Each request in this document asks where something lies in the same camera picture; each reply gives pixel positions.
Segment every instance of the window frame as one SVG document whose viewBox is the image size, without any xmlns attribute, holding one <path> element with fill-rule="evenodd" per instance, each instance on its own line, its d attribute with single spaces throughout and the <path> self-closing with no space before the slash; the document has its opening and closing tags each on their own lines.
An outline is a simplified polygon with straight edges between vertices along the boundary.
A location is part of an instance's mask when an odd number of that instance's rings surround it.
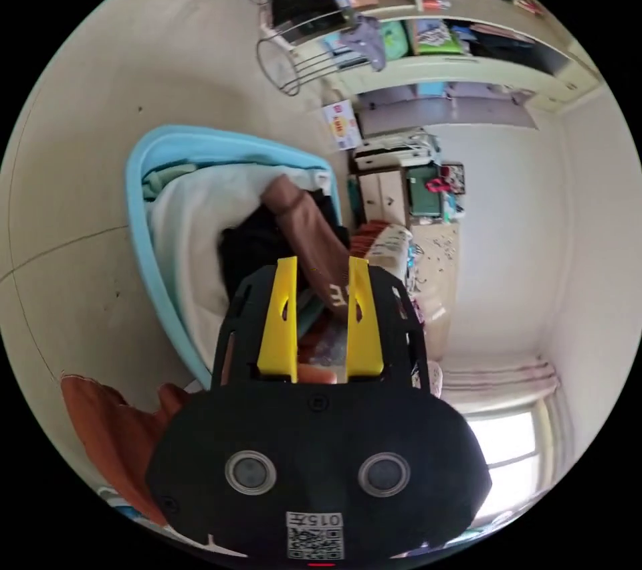
<svg viewBox="0 0 642 570">
<path fill-rule="evenodd" d="M 529 459 L 533 456 L 538 456 L 538 475 L 534 491 L 534 496 L 538 496 L 543 489 L 550 486 L 555 473 L 553 444 L 554 438 L 551 428 L 550 412 L 547 408 L 547 403 L 545 401 L 538 400 L 531 403 L 515 405 L 513 407 L 497 410 L 469 412 L 465 413 L 463 416 L 466 421 L 469 422 L 497 418 L 508 418 L 510 416 L 515 416 L 523 413 L 529 413 L 533 421 L 533 428 L 535 432 L 535 449 L 528 454 L 523 454 L 521 456 L 516 456 L 515 458 L 510 458 L 505 461 L 490 464 L 488 468 L 490 470 L 501 468 L 522 460 Z M 508 509 L 520 510 L 524 507 L 525 504 L 516 503 L 514 506 Z M 502 510 L 501 512 L 496 512 L 494 514 L 475 518 L 470 524 L 469 529 L 484 527 L 492 523 L 498 516 L 500 516 L 504 512 L 505 510 Z"/>
</svg>

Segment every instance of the screw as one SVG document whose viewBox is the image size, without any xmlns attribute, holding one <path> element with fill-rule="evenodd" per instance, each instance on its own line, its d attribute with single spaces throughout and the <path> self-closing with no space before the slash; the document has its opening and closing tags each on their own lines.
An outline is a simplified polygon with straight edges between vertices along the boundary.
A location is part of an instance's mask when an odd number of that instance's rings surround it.
<svg viewBox="0 0 642 570">
<path fill-rule="evenodd" d="M 179 511 L 179 504 L 171 496 L 162 497 L 160 502 L 163 504 L 165 512 L 176 514 Z"/>
<path fill-rule="evenodd" d="M 308 399 L 308 407 L 312 411 L 326 411 L 330 407 L 330 401 L 323 394 L 314 394 Z"/>
</svg>

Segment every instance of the green box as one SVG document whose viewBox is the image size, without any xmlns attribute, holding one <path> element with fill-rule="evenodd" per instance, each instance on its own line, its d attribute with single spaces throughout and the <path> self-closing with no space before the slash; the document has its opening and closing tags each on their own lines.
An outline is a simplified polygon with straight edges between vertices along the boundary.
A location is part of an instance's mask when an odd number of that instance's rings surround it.
<svg viewBox="0 0 642 570">
<path fill-rule="evenodd" d="M 439 177 L 439 167 L 412 167 L 406 170 L 408 200 L 411 215 L 439 217 L 441 215 L 441 194 L 432 193 L 425 184 Z"/>
</svg>

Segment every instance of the window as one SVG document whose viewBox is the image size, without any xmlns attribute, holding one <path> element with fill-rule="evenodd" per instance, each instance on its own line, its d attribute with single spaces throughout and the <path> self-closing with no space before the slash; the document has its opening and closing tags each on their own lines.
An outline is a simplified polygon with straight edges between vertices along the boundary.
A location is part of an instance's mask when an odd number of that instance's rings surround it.
<svg viewBox="0 0 642 570">
<path fill-rule="evenodd" d="M 469 415 L 493 481 L 475 523 L 522 504 L 539 489 L 541 455 L 532 409 L 507 414 Z"/>
</svg>

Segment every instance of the camera lens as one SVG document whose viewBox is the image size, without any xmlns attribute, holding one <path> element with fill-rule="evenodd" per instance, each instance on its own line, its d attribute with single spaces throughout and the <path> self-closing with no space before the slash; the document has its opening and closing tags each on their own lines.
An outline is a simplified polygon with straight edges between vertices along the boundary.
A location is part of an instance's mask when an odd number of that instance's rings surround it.
<svg viewBox="0 0 642 570">
<path fill-rule="evenodd" d="M 265 494 L 276 483 L 276 469 L 264 454 L 244 450 L 227 461 L 225 478 L 237 492 Z"/>
<path fill-rule="evenodd" d="M 358 479 L 362 489 L 371 496 L 394 496 L 408 484 L 410 467 L 398 454 L 381 452 L 361 466 Z"/>
</svg>

